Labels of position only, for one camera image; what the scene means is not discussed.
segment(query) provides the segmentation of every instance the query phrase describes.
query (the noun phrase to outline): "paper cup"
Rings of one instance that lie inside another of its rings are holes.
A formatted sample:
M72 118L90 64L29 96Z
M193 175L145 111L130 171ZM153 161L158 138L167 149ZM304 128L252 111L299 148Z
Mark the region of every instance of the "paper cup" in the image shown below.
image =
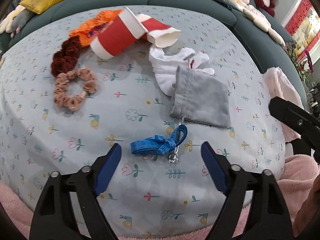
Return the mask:
M137 18L148 30L142 38L156 45L158 48L172 46L181 34L180 30L159 22L149 15L139 14Z
M118 17L95 37L90 46L98 57L108 60L119 55L147 32L133 12L125 7Z

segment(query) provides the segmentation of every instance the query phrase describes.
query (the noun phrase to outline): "dark red scrunchie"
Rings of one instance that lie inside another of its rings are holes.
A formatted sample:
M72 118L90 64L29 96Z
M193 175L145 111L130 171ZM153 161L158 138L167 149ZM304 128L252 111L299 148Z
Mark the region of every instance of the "dark red scrunchie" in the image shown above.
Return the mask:
M57 77L60 73L67 73L73 70L80 57L82 49L79 36L74 36L62 43L61 50L52 57L51 74Z

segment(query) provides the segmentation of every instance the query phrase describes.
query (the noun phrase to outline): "silver string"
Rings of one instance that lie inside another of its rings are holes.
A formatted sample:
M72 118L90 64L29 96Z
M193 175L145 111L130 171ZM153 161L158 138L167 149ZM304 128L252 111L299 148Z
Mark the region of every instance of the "silver string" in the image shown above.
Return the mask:
M179 125L183 124L184 122L184 117L182 117L180 120L179 120ZM179 146L178 145L175 149L174 149L174 152L171 153L169 156L168 156L168 162L169 163L175 163L175 162L179 162L179 158L178 158L178 150L179 150Z

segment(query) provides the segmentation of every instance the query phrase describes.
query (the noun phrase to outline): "metal screw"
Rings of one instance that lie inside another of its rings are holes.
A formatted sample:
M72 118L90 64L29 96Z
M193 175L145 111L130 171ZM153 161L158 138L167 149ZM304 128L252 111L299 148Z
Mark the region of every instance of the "metal screw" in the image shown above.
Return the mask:
M233 164L233 165L231 166L231 169L232 169L233 171L241 171L241 167L240 167L239 165L237 165L237 164Z
M58 171L51 172L51 177L53 177L53 178L58 177L59 175L60 175L60 173Z
M271 170L264 170L263 173L267 176L271 176L272 175L272 171Z
M87 172L91 171L91 167L90 166L84 166L84 167L82 167L81 171L83 173L87 173Z

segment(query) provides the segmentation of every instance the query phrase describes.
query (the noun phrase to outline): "teal sofa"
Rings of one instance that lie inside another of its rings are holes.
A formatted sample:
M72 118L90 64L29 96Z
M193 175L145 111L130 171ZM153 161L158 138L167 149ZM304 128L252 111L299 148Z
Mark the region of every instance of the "teal sofa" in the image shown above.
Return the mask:
M159 5L182 8L207 14L227 26L248 51L259 71L264 73L270 67L280 67L299 93L306 105L306 94L302 82L287 54L267 33L257 28L243 13L214 0L64 0L41 15L33 17L13 39L8 33L0 35L1 49L7 51L31 32L61 18L79 12L119 5ZM287 43L293 39L266 11L259 9Z

